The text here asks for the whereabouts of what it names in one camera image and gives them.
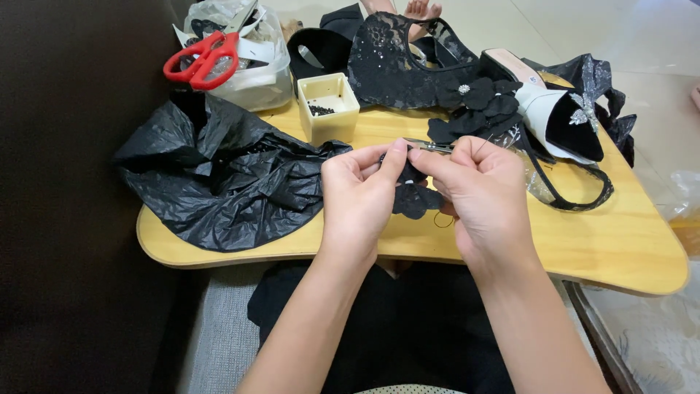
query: scissors handle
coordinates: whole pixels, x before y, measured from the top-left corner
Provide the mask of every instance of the scissors handle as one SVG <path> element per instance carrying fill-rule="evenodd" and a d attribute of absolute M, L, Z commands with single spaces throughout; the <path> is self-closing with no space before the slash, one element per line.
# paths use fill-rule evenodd
<path fill-rule="evenodd" d="M 216 30 L 204 40 L 188 46 L 170 57 L 163 66 L 163 74 L 171 81 L 189 82 L 193 89 L 211 90 L 217 88 L 231 78 L 238 68 L 238 52 L 236 51 L 238 40 L 238 32 L 224 35 Z M 223 41 L 222 44 L 216 49 L 211 49 L 219 41 Z M 180 62 L 180 57 L 184 55 L 199 55 L 199 57 L 187 69 L 173 72 L 172 70 Z M 231 57 L 231 67 L 220 76 L 208 81 L 205 80 L 207 74 L 216 65 L 216 61 L 224 56 Z"/>

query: white floor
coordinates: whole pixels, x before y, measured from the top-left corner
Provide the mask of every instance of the white floor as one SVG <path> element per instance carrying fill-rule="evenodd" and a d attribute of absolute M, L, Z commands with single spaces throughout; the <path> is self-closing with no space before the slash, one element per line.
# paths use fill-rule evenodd
<path fill-rule="evenodd" d="M 402 12 L 408 0 L 394 0 Z M 443 18 L 475 53 L 507 48 L 541 64 L 583 53 L 608 60 L 627 94 L 622 115 L 638 114 L 635 173 L 659 206 L 680 192 L 669 175 L 700 172 L 700 6 L 690 0 L 438 0 Z M 262 0 L 285 21 L 318 27 L 350 0 Z"/>

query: yellow wooden table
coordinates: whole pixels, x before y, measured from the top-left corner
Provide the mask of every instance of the yellow wooden table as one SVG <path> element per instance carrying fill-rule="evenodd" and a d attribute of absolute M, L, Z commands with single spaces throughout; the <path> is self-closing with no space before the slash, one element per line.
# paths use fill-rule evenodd
<path fill-rule="evenodd" d="M 306 141 L 298 106 L 258 114 L 278 129 Z M 351 143 L 359 148 L 385 144 L 397 137 L 427 140 L 428 119 L 444 116 L 430 111 L 372 109 L 360 113 Z M 657 212 L 639 181 L 605 133 L 599 133 L 605 159 L 600 163 L 615 186 L 602 206 L 587 212 L 555 210 L 528 195 L 535 246 L 545 269 L 561 278 L 631 292 L 670 294 L 687 281 L 687 257 L 668 224 Z M 574 202 L 593 201 L 601 183 L 574 165 L 545 167 L 560 194 Z M 379 239 L 379 255 L 397 259 L 461 262 L 454 244 L 450 217 L 428 211 L 420 220 L 392 215 Z M 255 249 L 234 253 L 211 252 L 177 238 L 143 207 L 136 231 L 143 250 L 173 268 L 213 266 L 282 259 L 309 258 L 321 242 L 323 215 L 318 214 L 297 231 Z"/>

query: right hand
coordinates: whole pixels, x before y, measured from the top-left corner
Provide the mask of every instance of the right hand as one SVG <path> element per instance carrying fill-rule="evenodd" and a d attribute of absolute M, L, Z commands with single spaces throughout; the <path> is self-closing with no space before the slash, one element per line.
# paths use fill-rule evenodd
<path fill-rule="evenodd" d="M 433 177 L 454 216 L 457 248 L 472 273 L 501 271 L 532 261 L 536 251 L 527 211 L 522 159 L 478 137 L 462 137 L 451 155 L 408 152 L 411 164 Z"/>

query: forearm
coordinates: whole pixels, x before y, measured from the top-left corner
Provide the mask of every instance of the forearm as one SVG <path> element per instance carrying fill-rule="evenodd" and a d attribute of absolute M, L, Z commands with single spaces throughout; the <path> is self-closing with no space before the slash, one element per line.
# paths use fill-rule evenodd
<path fill-rule="evenodd" d="M 535 261 L 475 275 L 516 392 L 609 394 L 536 254 L 526 258 Z"/>
<path fill-rule="evenodd" d="M 319 250 L 237 393 L 321 391 L 350 308 L 367 274 L 367 270 L 343 268 L 352 264 L 333 261 L 347 258 L 355 257 Z"/>

